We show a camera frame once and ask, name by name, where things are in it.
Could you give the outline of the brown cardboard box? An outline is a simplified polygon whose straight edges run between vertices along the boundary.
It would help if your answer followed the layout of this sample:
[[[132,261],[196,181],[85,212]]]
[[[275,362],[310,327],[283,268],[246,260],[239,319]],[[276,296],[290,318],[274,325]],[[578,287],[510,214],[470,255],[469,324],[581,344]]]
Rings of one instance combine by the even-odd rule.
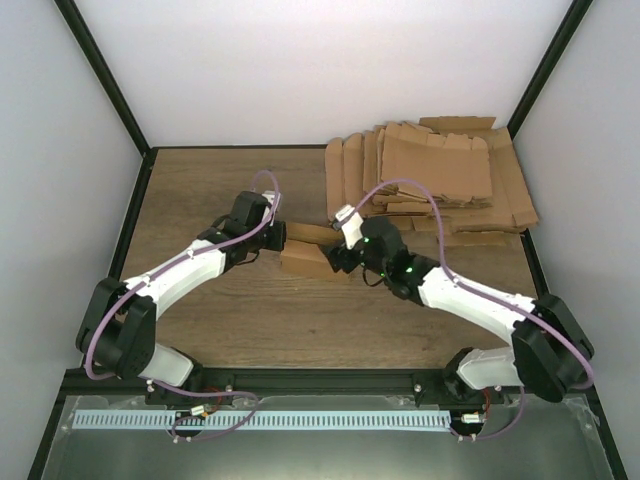
[[[342,239],[342,234],[330,227],[287,222],[286,242],[280,253],[281,270],[304,278],[349,283],[350,275],[334,272],[321,250]]]

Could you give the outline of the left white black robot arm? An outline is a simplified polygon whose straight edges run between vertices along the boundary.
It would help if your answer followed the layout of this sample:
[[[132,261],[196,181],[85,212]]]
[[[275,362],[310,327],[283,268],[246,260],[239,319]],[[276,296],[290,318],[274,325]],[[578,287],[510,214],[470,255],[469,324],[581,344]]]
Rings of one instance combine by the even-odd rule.
[[[125,281],[101,280],[75,340],[85,355],[87,375],[94,380],[143,378],[168,386],[181,403],[196,402],[205,382],[196,373],[196,361],[156,341],[157,321],[203,283],[255,261],[263,250],[282,251],[286,224],[275,219],[280,203],[276,191],[243,191],[230,213],[179,254]]]

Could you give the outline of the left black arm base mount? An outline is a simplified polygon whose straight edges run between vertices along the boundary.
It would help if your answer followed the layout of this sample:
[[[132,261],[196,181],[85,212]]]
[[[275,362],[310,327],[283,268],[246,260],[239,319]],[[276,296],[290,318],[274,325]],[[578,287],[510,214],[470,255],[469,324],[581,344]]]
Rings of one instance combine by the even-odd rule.
[[[196,393],[215,393],[225,391],[228,386],[235,386],[235,376],[232,374],[206,375],[199,379],[187,380],[180,389]],[[154,391],[147,392],[145,401],[147,405],[167,406],[170,408],[187,409],[203,403],[229,404],[230,401],[224,398],[214,397],[191,397],[175,393],[164,387],[153,384]]]

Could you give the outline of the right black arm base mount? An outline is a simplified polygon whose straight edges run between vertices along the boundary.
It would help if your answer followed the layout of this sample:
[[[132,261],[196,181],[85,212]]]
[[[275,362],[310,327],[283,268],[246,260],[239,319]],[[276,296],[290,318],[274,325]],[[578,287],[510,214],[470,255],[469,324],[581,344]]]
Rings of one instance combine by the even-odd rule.
[[[444,369],[425,369],[411,375],[417,405],[438,405],[442,409],[479,408],[487,400],[481,390],[474,390],[455,374]]]

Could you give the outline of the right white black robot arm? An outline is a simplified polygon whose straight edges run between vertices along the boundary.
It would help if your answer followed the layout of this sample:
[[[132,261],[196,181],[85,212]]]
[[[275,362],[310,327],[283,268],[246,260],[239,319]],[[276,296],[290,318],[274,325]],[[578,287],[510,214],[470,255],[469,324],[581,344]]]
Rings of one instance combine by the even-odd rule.
[[[342,240],[322,249],[331,268],[362,268],[401,300],[462,318],[503,340],[502,348],[467,347],[443,369],[447,396],[458,403],[491,387],[521,387],[558,403],[593,383],[594,348],[566,303],[508,294],[466,279],[441,261],[410,251],[388,220],[355,217]]]

